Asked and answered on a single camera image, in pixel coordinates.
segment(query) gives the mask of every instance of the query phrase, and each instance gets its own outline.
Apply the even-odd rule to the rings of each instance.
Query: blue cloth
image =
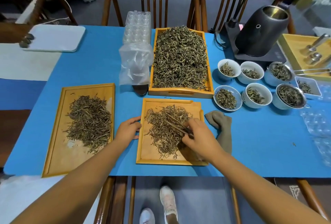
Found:
[[[77,52],[63,53],[57,62],[5,165],[6,173],[42,173],[62,87],[114,82],[115,129],[122,121],[141,114],[143,98],[137,96],[131,86],[118,86],[121,68],[118,49],[122,46],[124,28],[86,26],[86,30]],[[205,34],[205,38],[213,86],[216,88],[225,84],[217,79],[217,63],[224,58],[224,54],[215,46],[213,34]],[[245,89],[236,79],[227,84],[239,92]],[[205,113],[218,110],[212,99],[192,100],[201,102]],[[315,101],[309,103],[314,108],[324,107],[330,111],[330,104]],[[299,110],[282,111],[273,105],[254,110],[243,105],[241,109],[226,114],[232,117],[232,155],[259,175],[331,177],[331,168],[322,163],[321,155],[308,134]],[[211,125],[208,126],[216,135],[217,131]],[[136,164],[137,144],[137,140],[130,143],[111,175],[222,176],[212,165]]]
[[[46,81],[0,79],[0,110],[32,109]]]

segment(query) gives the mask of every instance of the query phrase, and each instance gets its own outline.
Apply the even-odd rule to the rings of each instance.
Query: wooden tongs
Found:
[[[183,127],[183,129],[180,129],[178,126],[175,126],[174,124],[170,123],[169,121],[165,120],[170,126],[172,126],[173,128],[176,128],[178,131],[184,133],[184,134],[188,134],[188,137],[190,137],[191,139],[194,139],[194,135],[191,129],[189,129],[188,127],[184,126],[182,123],[180,123],[178,120],[176,120],[174,117],[168,115],[170,118],[172,118],[176,123],[178,123],[181,127]]]

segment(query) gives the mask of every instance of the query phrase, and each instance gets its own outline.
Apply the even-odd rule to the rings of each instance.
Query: left hand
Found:
[[[141,128],[141,124],[138,122],[140,118],[141,116],[138,116],[122,122],[117,129],[115,139],[124,143],[126,147],[131,140],[138,139],[139,135],[136,135],[136,131]]]

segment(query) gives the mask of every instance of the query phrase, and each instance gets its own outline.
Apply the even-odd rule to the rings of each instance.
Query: bowl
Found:
[[[243,73],[243,69],[247,69],[247,70],[255,70],[260,78],[258,79],[252,79],[252,78],[249,78],[248,76],[246,76],[244,73]],[[243,84],[250,84],[250,83],[255,83],[257,82],[258,80],[262,79],[263,76],[264,76],[264,70],[263,68],[259,65],[259,64],[256,64],[255,62],[252,62],[252,61],[245,61],[243,62],[241,65],[240,65],[240,70],[241,70],[241,73],[240,75],[238,76],[238,80],[243,83]]]
[[[301,101],[300,104],[298,106],[291,106],[288,103],[286,103],[285,101],[283,101],[283,99],[278,95],[278,91],[280,88],[287,86],[290,89],[296,90],[300,96],[301,96]],[[272,103],[274,104],[275,107],[277,107],[278,109],[281,110],[288,110],[288,109],[302,109],[306,106],[307,103],[307,99],[304,96],[304,93],[297,87],[291,85],[291,84],[280,84],[276,87],[276,91],[272,96]]]
[[[295,77],[295,84],[300,89],[300,87],[299,87],[299,81],[300,82],[306,82],[310,86],[310,91],[311,91],[312,94],[310,94],[310,93],[304,93],[304,96],[307,99],[317,99],[317,98],[319,98],[319,97],[322,96],[321,90],[319,89],[319,86],[318,86],[316,80],[310,79],[310,78],[296,76]]]
[[[231,67],[233,69],[234,76],[225,75],[220,71],[221,66],[223,66],[226,62],[228,63],[229,67]],[[222,80],[233,79],[235,77],[238,77],[241,73],[241,69],[240,69],[239,64],[237,62],[235,62],[234,60],[229,60],[229,59],[220,60],[217,64],[217,68],[218,68],[219,77]]]
[[[271,72],[270,72],[270,69],[272,69],[275,65],[278,65],[278,64],[282,64],[285,66],[285,68],[287,69],[288,73],[290,74],[290,78],[289,80],[280,80],[278,78],[276,78]],[[286,64],[282,63],[282,62],[272,62],[269,67],[267,67],[267,70],[264,74],[264,80],[267,84],[271,85],[271,86],[278,86],[280,84],[283,84],[283,83],[287,83],[287,82],[290,82],[294,79],[295,77],[295,74],[293,72],[293,70]]]
[[[237,105],[234,109],[230,109],[230,108],[226,108],[226,107],[223,107],[222,105],[220,105],[217,100],[216,100],[216,94],[218,93],[219,90],[221,89],[225,89],[225,90],[228,90],[230,93],[232,93],[232,95],[236,98],[237,100]],[[234,89],[233,87],[231,86],[226,86],[226,85],[222,85],[222,86],[219,86],[215,89],[214,91],[214,101],[215,103],[222,109],[226,110],[226,111],[230,111],[230,112],[233,112],[233,111],[237,111],[239,108],[241,108],[241,106],[243,105],[243,99],[241,98],[241,95],[240,93]]]
[[[260,93],[260,95],[264,97],[264,104],[258,104],[251,100],[251,98],[247,94],[247,90],[249,88],[257,90]],[[272,101],[272,94],[266,86],[258,83],[251,83],[242,92],[242,98],[246,106],[257,109],[269,105]]]

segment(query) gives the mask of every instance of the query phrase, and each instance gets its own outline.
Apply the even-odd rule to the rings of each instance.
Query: white sneaker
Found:
[[[163,186],[160,189],[160,200],[163,205],[163,211],[164,211],[164,221],[166,224],[167,222],[167,215],[170,215],[174,213],[176,215],[176,218],[178,220],[178,213],[177,213],[177,207],[176,207],[176,201],[175,201],[175,195],[173,194],[173,191],[168,186]]]
[[[140,214],[139,224],[155,224],[155,217],[151,209],[143,209]]]

